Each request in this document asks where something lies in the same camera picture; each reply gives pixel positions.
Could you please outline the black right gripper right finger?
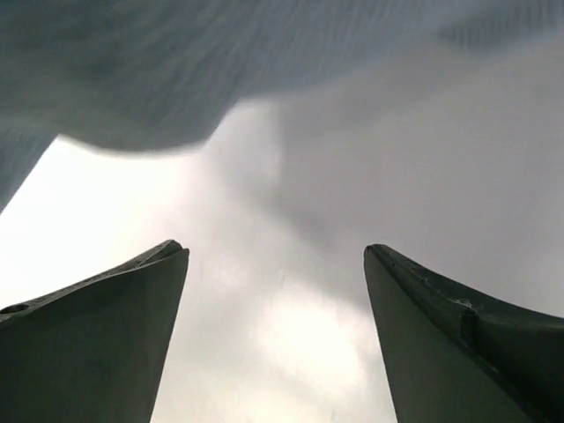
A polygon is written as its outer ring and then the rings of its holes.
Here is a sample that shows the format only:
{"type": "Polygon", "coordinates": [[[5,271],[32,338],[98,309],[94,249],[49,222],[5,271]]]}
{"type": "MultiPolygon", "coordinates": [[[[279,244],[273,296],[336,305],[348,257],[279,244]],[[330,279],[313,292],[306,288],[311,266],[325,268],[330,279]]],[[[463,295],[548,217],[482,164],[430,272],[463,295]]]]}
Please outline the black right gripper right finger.
{"type": "Polygon", "coordinates": [[[562,421],[561,318],[381,244],[366,248],[364,270],[398,421],[562,421]]]}

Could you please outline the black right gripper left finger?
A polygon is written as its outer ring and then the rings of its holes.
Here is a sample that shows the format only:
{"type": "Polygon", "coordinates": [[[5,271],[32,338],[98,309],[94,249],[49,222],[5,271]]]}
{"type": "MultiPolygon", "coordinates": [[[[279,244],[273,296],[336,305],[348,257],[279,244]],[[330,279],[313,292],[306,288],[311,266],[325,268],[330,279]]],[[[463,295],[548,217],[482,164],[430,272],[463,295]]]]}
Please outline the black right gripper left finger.
{"type": "Polygon", "coordinates": [[[164,241],[1,311],[4,422],[148,422],[189,266],[164,241]]]}

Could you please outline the blue-grey pillowcase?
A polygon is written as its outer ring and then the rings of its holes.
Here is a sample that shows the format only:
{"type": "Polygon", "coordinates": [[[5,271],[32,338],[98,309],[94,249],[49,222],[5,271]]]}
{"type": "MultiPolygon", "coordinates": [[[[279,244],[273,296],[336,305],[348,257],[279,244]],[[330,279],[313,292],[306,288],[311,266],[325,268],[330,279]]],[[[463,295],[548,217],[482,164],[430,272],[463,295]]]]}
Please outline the blue-grey pillowcase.
{"type": "Polygon", "coordinates": [[[489,52],[562,25],[560,1],[4,1],[1,202],[61,134],[171,149],[421,38],[489,52]]]}

